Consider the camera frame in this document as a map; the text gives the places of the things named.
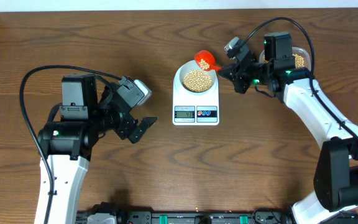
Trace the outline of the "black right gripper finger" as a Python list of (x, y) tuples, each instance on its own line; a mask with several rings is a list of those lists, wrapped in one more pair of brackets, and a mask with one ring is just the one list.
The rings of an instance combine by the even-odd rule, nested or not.
[(218, 75), (227, 80), (239, 80), (241, 78), (239, 75), (240, 68), (238, 63), (223, 66), (223, 68), (218, 71)]
[(236, 93), (245, 94), (250, 87), (250, 81), (244, 76), (233, 76), (229, 77), (228, 80), (232, 82)]

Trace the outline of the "red measuring scoop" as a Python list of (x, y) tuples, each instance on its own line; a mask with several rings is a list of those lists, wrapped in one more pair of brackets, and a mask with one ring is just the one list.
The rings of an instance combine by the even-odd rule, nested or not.
[(200, 50), (195, 54), (195, 62), (204, 71), (219, 71), (222, 67), (216, 65), (216, 61), (212, 53), (207, 50)]

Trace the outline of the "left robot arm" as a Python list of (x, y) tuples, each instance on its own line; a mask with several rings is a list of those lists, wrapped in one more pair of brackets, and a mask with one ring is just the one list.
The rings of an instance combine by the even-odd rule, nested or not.
[(99, 75), (62, 78), (62, 103), (55, 105), (37, 137), (47, 165), (40, 165), (36, 223), (74, 223), (81, 186), (93, 146), (107, 132), (139, 142), (156, 117), (135, 119), (131, 110), (143, 105), (151, 90), (140, 80), (122, 77), (110, 83)]

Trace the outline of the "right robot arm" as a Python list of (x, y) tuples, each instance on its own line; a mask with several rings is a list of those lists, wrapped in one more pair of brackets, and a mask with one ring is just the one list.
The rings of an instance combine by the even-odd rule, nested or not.
[(311, 70), (298, 67), (287, 32), (264, 36), (264, 59), (257, 60), (244, 40), (233, 38), (224, 48), (234, 64), (218, 74), (238, 93), (265, 85), (293, 110), (321, 149), (314, 190), (291, 208), (292, 223), (323, 223), (358, 207), (358, 126), (350, 122), (321, 91)]

